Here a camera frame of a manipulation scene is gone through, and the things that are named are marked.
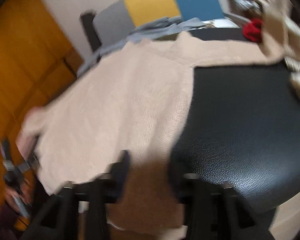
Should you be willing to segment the person's left hand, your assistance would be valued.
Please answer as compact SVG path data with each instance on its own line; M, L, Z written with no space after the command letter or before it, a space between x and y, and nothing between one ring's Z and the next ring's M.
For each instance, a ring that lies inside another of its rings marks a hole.
M21 194L18 194L17 191L11 187L6 187L4 191L6 202L14 211L17 212L19 212L19 207L17 206L14 197L19 197L27 205L30 205L31 203L30 186L27 183L23 183L20 189Z

